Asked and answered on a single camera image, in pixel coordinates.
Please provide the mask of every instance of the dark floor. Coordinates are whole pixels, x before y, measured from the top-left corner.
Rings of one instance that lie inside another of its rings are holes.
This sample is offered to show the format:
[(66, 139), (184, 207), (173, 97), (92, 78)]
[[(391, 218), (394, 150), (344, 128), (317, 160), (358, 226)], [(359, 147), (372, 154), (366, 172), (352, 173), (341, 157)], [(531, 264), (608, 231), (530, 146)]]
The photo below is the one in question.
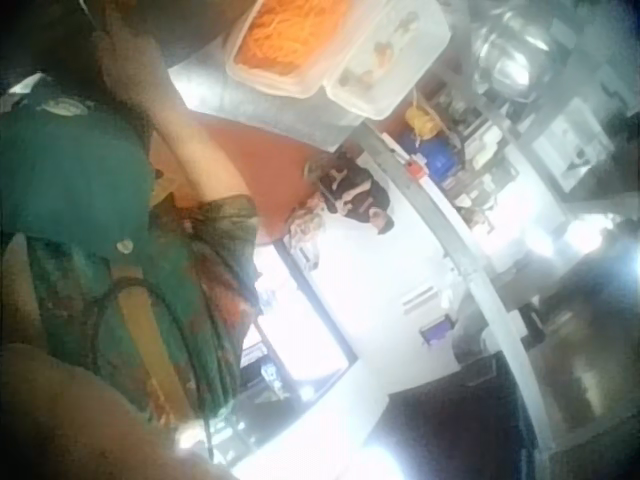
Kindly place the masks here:
[(521, 478), (515, 384), (495, 360), (496, 376), (473, 387), (459, 372), (393, 395), (368, 445), (388, 451), (406, 480)]

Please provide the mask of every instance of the stainless steel counter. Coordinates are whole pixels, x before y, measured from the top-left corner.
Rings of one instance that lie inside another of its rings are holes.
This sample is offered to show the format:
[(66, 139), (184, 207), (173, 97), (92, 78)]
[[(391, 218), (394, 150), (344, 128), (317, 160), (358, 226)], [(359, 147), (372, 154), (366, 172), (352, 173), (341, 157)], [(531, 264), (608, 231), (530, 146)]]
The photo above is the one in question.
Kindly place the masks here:
[(170, 69), (186, 104), (197, 112), (234, 120), (334, 151), (363, 117), (333, 103), (318, 91), (306, 99), (262, 93), (227, 75), (221, 43)]

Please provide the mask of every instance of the plastic container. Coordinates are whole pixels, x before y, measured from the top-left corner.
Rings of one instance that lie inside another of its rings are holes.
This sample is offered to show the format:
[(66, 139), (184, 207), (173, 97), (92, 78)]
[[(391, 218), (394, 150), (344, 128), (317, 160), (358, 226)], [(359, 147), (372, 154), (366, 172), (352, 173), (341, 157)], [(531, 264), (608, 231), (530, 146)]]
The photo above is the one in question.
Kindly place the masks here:
[(330, 71), (339, 65), (353, 46), (367, 34), (369, 27), (376, 21), (386, 4), (385, 0), (351, 0), (342, 26), (336, 31), (331, 42), (298, 71), (290, 75), (278, 75), (235, 62), (244, 36), (263, 2), (264, 0), (258, 0), (253, 9), (231, 31), (226, 43), (227, 73), (236, 80), (271, 95), (295, 98), (307, 98), (318, 91)]
[(325, 80), (354, 113), (387, 117), (445, 49), (451, 31), (436, 0), (393, 0)]

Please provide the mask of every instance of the stainless steel surface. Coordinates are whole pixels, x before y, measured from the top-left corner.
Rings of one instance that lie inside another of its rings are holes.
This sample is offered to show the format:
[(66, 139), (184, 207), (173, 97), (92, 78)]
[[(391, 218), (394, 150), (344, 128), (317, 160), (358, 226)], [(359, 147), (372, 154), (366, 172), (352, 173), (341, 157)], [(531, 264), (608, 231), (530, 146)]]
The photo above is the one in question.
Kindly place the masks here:
[(493, 87), (512, 100), (533, 100), (555, 69), (549, 23), (538, 7), (523, 5), (499, 9), (472, 25), (476, 87)]
[(306, 99), (267, 95), (234, 80), (225, 70), (220, 42), (213, 42), (169, 70), (187, 106), (334, 151), (363, 117), (320, 90)]
[(389, 151), (388, 146), (374, 128), (364, 123), (354, 131), (352, 138), (360, 143), (378, 167), (403, 192), (405, 198), (416, 209), (451, 257), (491, 326), (509, 363), (522, 393), (540, 449), (545, 452), (552, 451), (554, 442), (551, 424), (538, 381), (520, 343), (520, 338), (509, 321), (509, 315), (478, 257), (466, 245), (451, 221), (427, 191), (408, 174), (395, 155)]

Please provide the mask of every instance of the man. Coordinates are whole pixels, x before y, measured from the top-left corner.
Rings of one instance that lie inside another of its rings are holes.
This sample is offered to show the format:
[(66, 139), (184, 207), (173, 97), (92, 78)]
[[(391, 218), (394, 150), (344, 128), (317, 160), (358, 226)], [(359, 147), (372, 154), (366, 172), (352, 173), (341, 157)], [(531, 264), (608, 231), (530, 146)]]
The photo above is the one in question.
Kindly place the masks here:
[(336, 166), (317, 183), (329, 212), (369, 223), (378, 235), (393, 230), (395, 223), (388, 213), (389, 194), (369, 170), (358, 165), (346, 152), (337, 153)]

